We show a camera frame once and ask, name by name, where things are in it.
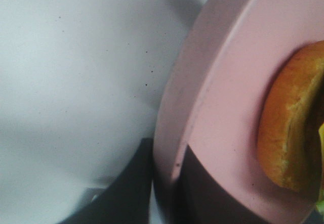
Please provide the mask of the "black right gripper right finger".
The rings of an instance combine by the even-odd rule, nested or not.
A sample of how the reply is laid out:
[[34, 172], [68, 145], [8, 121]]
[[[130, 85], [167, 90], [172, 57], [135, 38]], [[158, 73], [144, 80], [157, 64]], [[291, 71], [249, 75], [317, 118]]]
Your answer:
[[175, 223], [267, 223], [228, 194], [186, 149], [178, 181]]

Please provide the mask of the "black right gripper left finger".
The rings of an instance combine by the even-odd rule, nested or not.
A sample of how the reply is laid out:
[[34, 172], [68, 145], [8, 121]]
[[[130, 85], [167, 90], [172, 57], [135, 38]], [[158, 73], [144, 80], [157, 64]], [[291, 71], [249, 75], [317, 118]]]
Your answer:
[[149, 223], [153, 139], [145, 138], [117, 179], [62, 223]]

